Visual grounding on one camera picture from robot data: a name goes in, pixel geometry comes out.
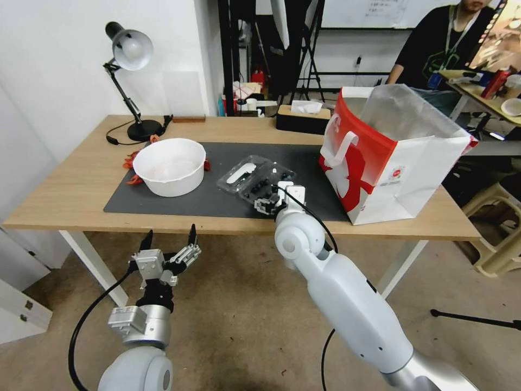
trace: lanyard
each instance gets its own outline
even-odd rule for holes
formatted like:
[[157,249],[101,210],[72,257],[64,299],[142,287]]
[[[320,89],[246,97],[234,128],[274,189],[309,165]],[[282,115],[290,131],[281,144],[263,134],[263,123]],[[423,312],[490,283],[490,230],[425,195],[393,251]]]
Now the lanyard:
[[457,14],[457,12],[458,12],[458,7],[454,6],[454,5],[451,5],[450,8],[449,8],[449,27],[447,29],[447,41],[445,43],[445,55],[447,55],[447,54],[449,54],[451,52],[454,52],[456,50],[456,48],[460,44],[461,40],[465,37],[465,35],[471,29],[472,25],[476,22],[476,19],[479,16],[479,12],[481,12],[481,11],[476,12],[476,14],[472,17],[472,19],[467,23],[467,26],[465,27],[465,30],[463,30],[463,32],[461,33],[461,36],[458,39],[458,41],[454,44],[454,46],[452,48],[449,49],[450,34],[452,32],[452,29],[453,29],[453,26],[454,26],[454,22],[456,21],[456,14]]

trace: bag handle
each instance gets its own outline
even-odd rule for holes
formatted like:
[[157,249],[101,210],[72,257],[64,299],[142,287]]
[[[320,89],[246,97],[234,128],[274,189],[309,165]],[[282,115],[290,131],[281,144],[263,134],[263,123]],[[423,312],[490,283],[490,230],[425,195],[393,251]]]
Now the bag handle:
[[326,126],[326,131],[324,133],[324,143],[322,145],[322,148],[320,148],[320,154],[324,157],[324,160],[330,167],[341,165],[346,156],[349,146],[351,144],[358,144],[358,136],[356,135],[356,133],[349,131],[346,133],[344,139],[340,143],[340,147],[338,148],[336,154],[333,153],[333,136],[328,137],[328,133],[330,131],[338,133],[340,121],[340,116],[336,113],[333,114],[333,116],[329,119],[329,122]]

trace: wooden table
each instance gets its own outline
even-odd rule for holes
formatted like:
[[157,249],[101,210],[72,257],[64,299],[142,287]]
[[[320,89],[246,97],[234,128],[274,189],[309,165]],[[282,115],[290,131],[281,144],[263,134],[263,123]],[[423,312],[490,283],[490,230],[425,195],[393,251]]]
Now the wooden table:
[[[456,79],[463,76],[463,72],[465,71],[456,71],[456,70],[444,70],[440,71],[440,75],[445,78],[445,80],[449,81],[450,79]],[[455,91],[461,94],[461,98],[459,102],[456,104],[456,107],[450,114],[450,119],[456,121],[460,116],[461,111],[465,108],[469,100],[477,103],[485,112],[488,112],[494,116],[499,118],[503,118],[508,121],[512,125],[521,126],[521,117],[512,117],[502,112],[501,105],[505,101],[503,98],[494,98],[494,99],[483,99],[480,95],[485,89],[476,84],[471,83],[463,83],[463,84],[452,84],[447,83],[448,86],[453,88]]]
[[[159,117],[150,117],[162,121]],[[104,289],[116,279],[83,231],[186,233],[195,223],[199,234],[272,235],[272,220],[202,216],[105,213],[103,208],[121,182],[123,159],[141,146],[114,146],[105,140],[108,129],[129,116],[107,117],[76,150],[4,222],[11,229],[59,230]],[[126,127],[111,135],[126,139]],[[204,123],[174,123],[166,137],[200,142],[307,144],[322,143],[322,136],[279,131],[272,118],[207,118]],[[378,290],[386,297],[429,240],[471,241],[480,238],[460,208],[440,187],[415,219],[353,226],[326,222],[334,235],[360,238],[405,239],[397,259],[385,273]],[[128,299],[121,287],[111,293],[119,306]]]

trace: shopping bag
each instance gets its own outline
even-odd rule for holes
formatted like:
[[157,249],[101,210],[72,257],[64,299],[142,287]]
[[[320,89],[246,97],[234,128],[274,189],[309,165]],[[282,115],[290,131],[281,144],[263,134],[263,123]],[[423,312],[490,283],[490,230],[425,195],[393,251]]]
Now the shopping bag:
[[405,85],[373,89],[360,118],[339,94],[319,163],[354,225],[414,218],[477,140]]

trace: whiteboard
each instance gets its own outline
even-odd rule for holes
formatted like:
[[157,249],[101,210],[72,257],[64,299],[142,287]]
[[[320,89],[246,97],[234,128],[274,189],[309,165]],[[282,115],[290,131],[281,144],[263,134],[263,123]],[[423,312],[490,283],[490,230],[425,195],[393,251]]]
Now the whiteboard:
[[[437,7],[458,0],[326,0],[323,28],[414,28]],[[489,7],[497,7],[493,0]]]

